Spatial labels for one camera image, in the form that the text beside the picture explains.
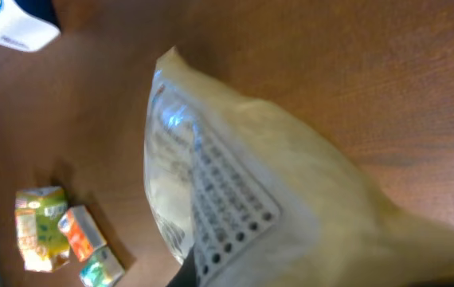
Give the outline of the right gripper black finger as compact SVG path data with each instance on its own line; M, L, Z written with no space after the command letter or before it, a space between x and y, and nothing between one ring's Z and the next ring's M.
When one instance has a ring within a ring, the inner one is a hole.
M198 278L194 259L194 247L190 249L182 266L166 287L197 287Z

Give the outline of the teal green small carton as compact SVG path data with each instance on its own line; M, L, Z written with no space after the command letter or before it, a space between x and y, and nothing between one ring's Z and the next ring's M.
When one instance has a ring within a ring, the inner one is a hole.
M85 287L114 287L123 277L125 269L108 246L98 249L80 271Z

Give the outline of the beige plastic snack bag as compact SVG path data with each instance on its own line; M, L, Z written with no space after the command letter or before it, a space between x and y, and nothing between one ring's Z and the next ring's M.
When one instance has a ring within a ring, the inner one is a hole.
M156 63L147 201L198 286L454 286L454 228L409 213L334 145L266 100Z

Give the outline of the orange small carton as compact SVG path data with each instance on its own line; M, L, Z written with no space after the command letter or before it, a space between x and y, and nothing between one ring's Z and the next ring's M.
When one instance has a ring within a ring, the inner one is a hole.
M79 261L88 260L107 241L85 206L70 207L57 223Z

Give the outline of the green yellow juice carton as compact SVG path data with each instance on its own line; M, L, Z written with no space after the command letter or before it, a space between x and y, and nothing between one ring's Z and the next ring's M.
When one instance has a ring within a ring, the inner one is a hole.
M25 270L52 273L68 263L68 239L57 227L67 209L62 187L30 188L16 193L15 226Z

